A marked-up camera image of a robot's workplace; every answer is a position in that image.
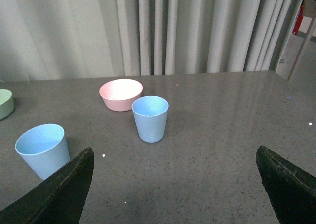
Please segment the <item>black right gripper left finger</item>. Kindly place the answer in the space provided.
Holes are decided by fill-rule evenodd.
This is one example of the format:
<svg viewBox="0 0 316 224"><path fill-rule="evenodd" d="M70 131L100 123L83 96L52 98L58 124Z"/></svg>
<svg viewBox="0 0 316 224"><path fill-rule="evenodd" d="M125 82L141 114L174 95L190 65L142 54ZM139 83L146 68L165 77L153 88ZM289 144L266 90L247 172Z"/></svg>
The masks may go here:
<svg viewBox="0 0 316 224"><path fill-rule="evenodd" d="M94 169L92 148L53 173L23 197L1 210L2 224L77 224Z"/></svg>

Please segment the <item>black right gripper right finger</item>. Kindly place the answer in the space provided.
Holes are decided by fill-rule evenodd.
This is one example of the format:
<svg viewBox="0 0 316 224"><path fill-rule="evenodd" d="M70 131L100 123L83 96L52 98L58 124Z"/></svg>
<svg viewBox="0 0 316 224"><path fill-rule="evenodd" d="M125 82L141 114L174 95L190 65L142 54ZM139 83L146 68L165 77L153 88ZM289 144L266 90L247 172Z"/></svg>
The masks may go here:
<svg viewBox="0 0 316 224"><path fill-rule="evenodd" d="M265 146L256 151L262 185L281 224L316 222L316 178Z"/></svg>

